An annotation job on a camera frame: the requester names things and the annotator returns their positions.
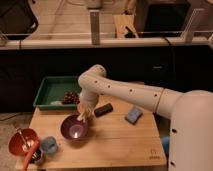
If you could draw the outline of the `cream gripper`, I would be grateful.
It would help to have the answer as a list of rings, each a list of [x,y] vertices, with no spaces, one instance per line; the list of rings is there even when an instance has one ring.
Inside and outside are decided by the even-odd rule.
[[[87,114],[87,120],[88,120],[89,118],[91,118],[93,116],[94,109],[91,107],[85,107],[83,104],[82,104],[82,106],[83,106],[83,110],[84,110],[83,113]]]

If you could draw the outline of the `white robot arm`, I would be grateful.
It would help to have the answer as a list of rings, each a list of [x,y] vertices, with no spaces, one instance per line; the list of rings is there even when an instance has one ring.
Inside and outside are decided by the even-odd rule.
[[[96,64],[78,77],[85,109],[101,94],[146,108],[170,120],[168,171],[213,171],[213,92],[175,90],[108,79]]]

